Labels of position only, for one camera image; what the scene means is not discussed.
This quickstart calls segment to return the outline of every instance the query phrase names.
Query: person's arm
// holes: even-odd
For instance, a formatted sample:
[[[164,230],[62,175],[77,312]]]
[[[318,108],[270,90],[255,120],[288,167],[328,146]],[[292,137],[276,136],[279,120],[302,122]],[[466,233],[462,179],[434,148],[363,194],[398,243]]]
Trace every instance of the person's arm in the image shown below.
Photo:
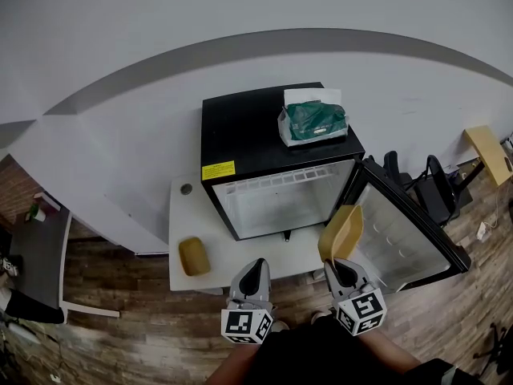
[[[421,365],[412,354],[390,341],[380,330],[371,330],[358,336],[376,358],[399,374]]]
[[[260,345],[235,345],[205,385],[239,385],[244,381]]]

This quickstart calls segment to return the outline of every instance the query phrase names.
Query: fridge vent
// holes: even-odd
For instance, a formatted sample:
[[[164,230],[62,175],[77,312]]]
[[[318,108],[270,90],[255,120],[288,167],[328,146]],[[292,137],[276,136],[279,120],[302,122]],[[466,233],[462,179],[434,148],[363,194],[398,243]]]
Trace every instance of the fridge vent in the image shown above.
[[[226,194],[242,194],[263,188],[279,187],[284,184],[298,184],[306,181],[317,180],[328,176],[338,174],[337,167],[334,164],[322,165],[318,167],[305,168],[296,171],[287,171],[272,176],[260,176],[249,180],[237,181],[225,184]]]

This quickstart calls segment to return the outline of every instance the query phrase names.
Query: wooden floor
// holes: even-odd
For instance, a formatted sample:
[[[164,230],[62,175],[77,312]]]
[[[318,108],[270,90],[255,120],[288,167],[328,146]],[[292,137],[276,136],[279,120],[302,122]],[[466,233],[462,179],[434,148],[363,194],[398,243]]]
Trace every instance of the wooden floor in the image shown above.
[[[384,331],[422,361],[439,357],[474,373],[484,361],[472,355],[487,347],[490,323],[513,323],[513,226],[506,196],[513,186],[506,187],[500,189],[498,226],[486,242],[475,240],[480,221],[493,222],[495,215],[495,188],[486,172],[471,186],[474,202],[446,227],[470,253],[470,272],[386,298]],[[271,295],[277,317],[293,326],[331,300],[325,282],[307,274],[273,282]],[[41,346],[8,334],[8,349],[33,384],[52,383],[49,375],[59,363],[64,383],[201,383],[230,350],[219,334],[225,297],[170,292],[166,257],[141,259],[106,242],[70,243],[65,297],[121,310],[121,318],[71,313],[67,326],[28,323],[60,342],[65,363],[59,345],[44,334]],[[483,382],[500,379],[490,369]]]

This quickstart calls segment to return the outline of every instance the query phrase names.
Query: wooden table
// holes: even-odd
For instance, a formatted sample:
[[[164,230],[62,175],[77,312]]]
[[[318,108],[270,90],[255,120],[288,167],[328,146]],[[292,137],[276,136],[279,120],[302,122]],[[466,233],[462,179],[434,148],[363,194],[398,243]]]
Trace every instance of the wooden table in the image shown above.
[[[72,214],[65,207],[41,222],[16,217],[10,255],[22,256],[22,272],[13,279],[16,290],[51,308],[119,317],[118,311],[81,306],[63,299],[64,262]]]
[[[487,168],[494,182],[495,187],[499,187],[504,181],[509,180],[512,172],[512,165],[500,145],[497,138],[487,125],[479,127],[466,128],[465,137],[474,146],[475,151],[479,154],[481,161],[474,170],[463,180],[458,186],[465,188],[476,178],[476,176]]]

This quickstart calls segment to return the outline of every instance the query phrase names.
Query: brick wall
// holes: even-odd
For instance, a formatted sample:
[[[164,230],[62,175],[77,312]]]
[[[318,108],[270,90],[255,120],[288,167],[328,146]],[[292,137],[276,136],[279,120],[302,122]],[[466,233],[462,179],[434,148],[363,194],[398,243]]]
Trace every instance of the brick wall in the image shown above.
[[[0,162],[0,225],[10,229],[16,216],[26,213],[42,187],[20,165],[7,156]]]

